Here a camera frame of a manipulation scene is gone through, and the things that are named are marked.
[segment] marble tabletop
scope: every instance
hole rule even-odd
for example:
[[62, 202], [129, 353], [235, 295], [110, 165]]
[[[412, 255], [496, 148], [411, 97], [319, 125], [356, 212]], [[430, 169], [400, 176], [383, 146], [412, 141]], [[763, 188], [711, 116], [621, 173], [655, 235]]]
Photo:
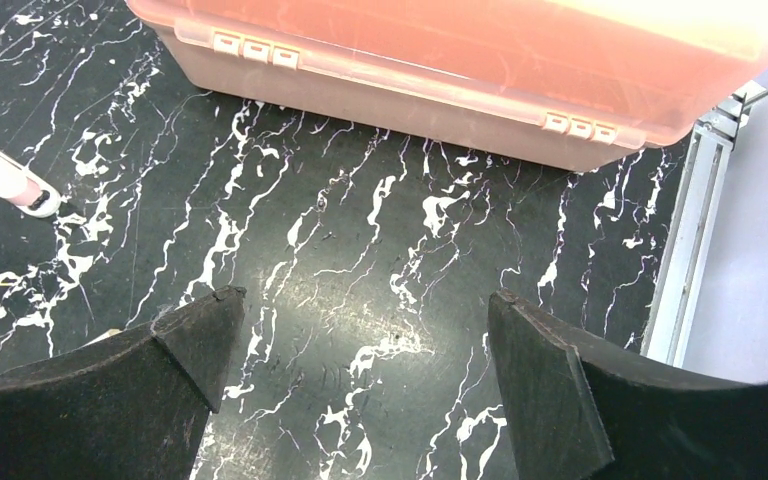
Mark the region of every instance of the marble tabletop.
[[126, 4], [0, 0], [0, 372], [248, 289], [195, 479], [510, 479], [491, 292], [639, 350], [686, 143], [587, 174], [200, 90]]

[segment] metal bracket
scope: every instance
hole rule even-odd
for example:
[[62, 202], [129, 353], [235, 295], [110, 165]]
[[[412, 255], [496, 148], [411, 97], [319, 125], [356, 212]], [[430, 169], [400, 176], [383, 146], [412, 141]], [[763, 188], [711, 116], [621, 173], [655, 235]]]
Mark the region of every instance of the metal bracket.
[[681, 367], [745, 97], [731, 95], [693, 127], [641, 353]]

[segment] pink plastic container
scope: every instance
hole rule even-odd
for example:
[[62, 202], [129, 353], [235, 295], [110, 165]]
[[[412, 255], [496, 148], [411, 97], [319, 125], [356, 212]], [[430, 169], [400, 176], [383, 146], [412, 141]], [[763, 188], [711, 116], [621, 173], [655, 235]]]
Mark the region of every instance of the pink plastic container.
[[196, 85], [569, 170], [768, 66], [768, 0], [129, 0]]

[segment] pink and white tube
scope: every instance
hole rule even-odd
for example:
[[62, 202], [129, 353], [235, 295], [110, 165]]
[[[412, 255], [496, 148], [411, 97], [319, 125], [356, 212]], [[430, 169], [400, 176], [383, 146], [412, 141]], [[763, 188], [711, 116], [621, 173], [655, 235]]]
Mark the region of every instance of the pink and white tube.
[[38, 218], [56, 213], [62, 201], [51, 185], [1, 151], [0, 197]]

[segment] wall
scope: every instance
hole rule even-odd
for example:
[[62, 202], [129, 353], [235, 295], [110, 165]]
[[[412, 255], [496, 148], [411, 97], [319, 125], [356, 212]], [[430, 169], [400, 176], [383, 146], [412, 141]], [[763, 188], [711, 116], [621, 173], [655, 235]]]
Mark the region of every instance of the wall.
[[[768, 87], [768, 71], [757, 81]], [[683, 367], [768, 381], [768, 100], [740, 131], [726, 172]]]

